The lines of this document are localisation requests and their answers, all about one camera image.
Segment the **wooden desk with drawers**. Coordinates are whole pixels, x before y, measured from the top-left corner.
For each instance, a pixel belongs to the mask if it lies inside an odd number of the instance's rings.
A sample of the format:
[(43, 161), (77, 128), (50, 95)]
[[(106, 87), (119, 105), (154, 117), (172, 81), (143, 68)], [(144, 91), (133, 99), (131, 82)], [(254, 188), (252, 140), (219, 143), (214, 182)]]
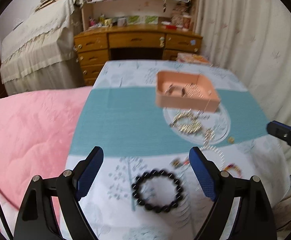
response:
[(103, 66), (114, 60), (175, 61), (178, 53), (198, 54), (203, 37), (162, 25), (95, 28), (74, 37), (84, 83), (94, 85)]

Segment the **lace covered furniture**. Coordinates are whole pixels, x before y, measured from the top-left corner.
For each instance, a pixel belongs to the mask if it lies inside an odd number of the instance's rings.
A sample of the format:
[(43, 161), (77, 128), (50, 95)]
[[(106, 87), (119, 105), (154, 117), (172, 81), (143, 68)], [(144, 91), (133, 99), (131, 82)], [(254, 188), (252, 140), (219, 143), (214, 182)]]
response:
[(8, 95), (84, 85), (74, 37), (83, 30), (80, 0), (34, 12), (2, 42), (1, 81)]

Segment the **small gold round brooch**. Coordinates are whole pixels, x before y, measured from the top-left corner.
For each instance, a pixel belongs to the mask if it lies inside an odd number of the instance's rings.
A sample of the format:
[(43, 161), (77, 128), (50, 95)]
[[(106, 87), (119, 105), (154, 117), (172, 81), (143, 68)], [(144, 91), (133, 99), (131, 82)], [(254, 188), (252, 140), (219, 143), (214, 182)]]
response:
[(233, 137), (229, 137), (227, 141), (228, 141), (229, 144), (234, 144), (234, 138)]

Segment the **gold chain jewelry pile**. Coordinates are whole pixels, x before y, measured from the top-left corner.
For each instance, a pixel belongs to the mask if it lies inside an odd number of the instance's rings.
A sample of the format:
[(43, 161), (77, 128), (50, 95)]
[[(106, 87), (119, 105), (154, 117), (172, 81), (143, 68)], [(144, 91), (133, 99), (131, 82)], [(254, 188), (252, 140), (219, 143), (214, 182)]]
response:
[(169, 126), (186, 135), (203, 133), (204, 145), (208, 144), (215, 136), (214, 130), (203, 126), (199, 120), (199, 114), (194, 114), (191, 110), (178, 112)]

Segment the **pink rectangular jewelry tray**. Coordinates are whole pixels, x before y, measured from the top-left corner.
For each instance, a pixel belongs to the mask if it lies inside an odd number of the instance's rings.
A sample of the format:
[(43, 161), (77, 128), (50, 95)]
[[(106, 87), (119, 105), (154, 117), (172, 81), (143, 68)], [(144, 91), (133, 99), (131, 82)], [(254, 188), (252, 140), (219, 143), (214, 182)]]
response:
[(214, 113), (220, 102), (212, 81), (202, 74), (160, 71), (156, 75), (156, 104), (159, 107)]

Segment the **stack of magazines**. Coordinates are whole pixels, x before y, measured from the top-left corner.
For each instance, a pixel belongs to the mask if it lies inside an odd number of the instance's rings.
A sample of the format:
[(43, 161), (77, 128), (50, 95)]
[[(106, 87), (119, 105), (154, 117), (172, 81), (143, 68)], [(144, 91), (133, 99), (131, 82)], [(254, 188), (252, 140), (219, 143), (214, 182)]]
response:
[(191, 53), (178, 53), (176, 60), (184, 63), (212, 65), (204, 56)]

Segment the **red patterned cup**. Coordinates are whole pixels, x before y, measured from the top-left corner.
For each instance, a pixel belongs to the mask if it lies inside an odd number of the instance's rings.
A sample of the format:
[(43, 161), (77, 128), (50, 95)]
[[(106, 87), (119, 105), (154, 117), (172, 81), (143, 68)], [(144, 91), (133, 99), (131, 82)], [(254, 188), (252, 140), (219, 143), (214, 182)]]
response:
[(192, 16), (183, 14), (182, 15), (182, 30), (189, 31)]

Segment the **pink quilted blanket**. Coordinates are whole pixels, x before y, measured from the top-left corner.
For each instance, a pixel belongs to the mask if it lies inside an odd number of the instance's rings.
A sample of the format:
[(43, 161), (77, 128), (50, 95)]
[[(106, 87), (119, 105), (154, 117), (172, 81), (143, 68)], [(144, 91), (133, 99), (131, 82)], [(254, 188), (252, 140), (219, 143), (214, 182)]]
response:
[(14, 230), (31, 179), (59, 176), (91, 87), (0, 99), (0, 204)]

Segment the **small colourful earring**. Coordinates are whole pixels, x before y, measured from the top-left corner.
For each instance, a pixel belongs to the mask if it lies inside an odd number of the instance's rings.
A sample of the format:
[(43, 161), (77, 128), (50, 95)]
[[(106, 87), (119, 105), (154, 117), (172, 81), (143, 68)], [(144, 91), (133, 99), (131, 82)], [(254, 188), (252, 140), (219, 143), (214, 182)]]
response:
[(227, 165), (224, 168), (224, 171), (235, 172), (236, 173), (236, 175), (235, 175), (236, 177), (242, 178), (242, 170), (241, 170), (241, 168), (238, 165), (234, 164), (234, 163), (231, 163), (231, 164)]
[(174, 169), (178, 169), (182, 167), (188, 167), (190, 162), (188, 157), (186, 157), (185, 159), (175, 158), (171, 161), (170, 164)]

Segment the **cream patterned curtain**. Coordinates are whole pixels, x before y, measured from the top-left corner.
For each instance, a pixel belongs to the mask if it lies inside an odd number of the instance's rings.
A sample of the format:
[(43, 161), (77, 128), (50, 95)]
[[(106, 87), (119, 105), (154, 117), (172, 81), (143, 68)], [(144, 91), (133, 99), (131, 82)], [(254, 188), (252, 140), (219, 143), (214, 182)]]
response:
[(201, 53), (233, 72), (270, 120), (291, 126), (291, 14), (280, 0), (199, 0)]

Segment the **wooden bookshelf hutch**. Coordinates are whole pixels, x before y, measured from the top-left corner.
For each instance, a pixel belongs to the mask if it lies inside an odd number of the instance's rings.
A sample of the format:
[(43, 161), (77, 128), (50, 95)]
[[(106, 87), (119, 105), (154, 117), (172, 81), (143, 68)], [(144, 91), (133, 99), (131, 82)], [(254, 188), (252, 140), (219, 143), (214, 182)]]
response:
[(187, 30), (196, 25), (199, 0), (83, 0), (83, 29), (124, 25), (158, 25), (164, 21)]

